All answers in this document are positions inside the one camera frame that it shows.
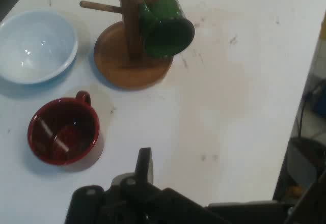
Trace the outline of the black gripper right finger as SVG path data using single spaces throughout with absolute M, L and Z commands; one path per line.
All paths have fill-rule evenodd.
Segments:
M 222 217 L 213 214 L 199 204 L 174 191 L 163 190 L 148 183 L 146 212 L 155 223 L 225 223 Z

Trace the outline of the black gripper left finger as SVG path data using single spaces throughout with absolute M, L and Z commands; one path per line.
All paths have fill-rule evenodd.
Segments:
M 139 150 L 133 173 L 116 176 L 108 190 L 91 185 L 71 198 L 66 223 L 148 223 L 148 216 L 127 195 L 128 187 L 150 182 L 150 148 Z

